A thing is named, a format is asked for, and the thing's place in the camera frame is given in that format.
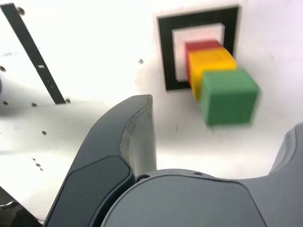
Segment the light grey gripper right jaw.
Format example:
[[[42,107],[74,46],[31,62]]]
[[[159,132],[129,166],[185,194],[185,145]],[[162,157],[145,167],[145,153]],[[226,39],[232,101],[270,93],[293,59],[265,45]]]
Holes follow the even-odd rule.
[[[303,224],[303,126],[284,138],[268,175],[227,180],[162,174],[127,190],[104,227],[300,227]]]

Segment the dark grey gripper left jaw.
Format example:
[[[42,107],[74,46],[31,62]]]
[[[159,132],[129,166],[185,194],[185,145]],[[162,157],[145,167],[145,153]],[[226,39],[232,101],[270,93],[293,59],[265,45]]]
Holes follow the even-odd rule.
[[[99,227],[115,201],[156,170],[151,95],[132,96],[102,115],[84,139],[46,227]]]

